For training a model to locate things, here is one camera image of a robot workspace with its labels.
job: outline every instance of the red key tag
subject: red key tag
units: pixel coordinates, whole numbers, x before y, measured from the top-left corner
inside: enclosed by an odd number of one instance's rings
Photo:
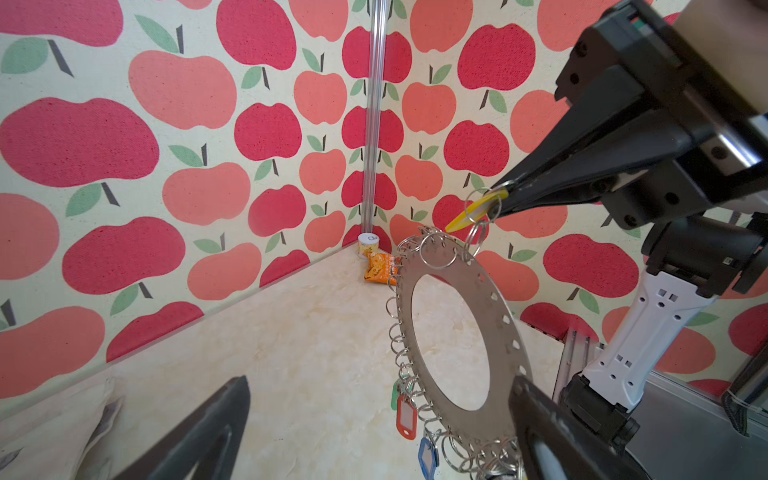
[[[416,409],[405,395],[397,399],[397,431],[408,440],[416,439]]]

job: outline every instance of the white cap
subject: white cap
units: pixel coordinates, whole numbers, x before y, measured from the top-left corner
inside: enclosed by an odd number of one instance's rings
[[[357,236],[357,241],[363,245],[376,245],[379,242],[379,236],[375,233],[361,233]]]

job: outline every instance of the wall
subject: wall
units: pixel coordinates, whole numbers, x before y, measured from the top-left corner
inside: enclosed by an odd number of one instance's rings
[[[382,142],[376,187],[376,225],[394,244],[418,223],[444,227],[474,187],[493,185],[533,151],[568,109],[552,92],[570,47],[613,3],[395,0],[382,138],[398,138],[393,119],[405,133],[402,146]],[[654,7],[671,15],[686,3]],[[606,342],[634,298],[649,229],[624,231],[600,205],[540,208],[492,226],[478,260],[525,322],[556,337],[578,326]],[[657,369],[722,392],[768,334],[766,291],[768,275],[749,298],[728,292],[691,320]]]
[[[341,247],[364,7],[0,5],[0,409]]]

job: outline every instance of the orange snack bag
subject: orange snack bag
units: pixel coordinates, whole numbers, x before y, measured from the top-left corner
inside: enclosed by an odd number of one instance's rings
[[[388,253],[370,253],[368,255],[368,271],[365,279],[368,282],[387,283],[389,274],[395,266],[395,257]],[[392,279],[392,285],[397,285],[397,281]]]

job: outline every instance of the small can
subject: small can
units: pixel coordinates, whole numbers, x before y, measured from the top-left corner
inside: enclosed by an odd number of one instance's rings
[[[361,233],[357,236],[357,254],[368,258],[369,253],[379,252],[379,236],[375,233]]]

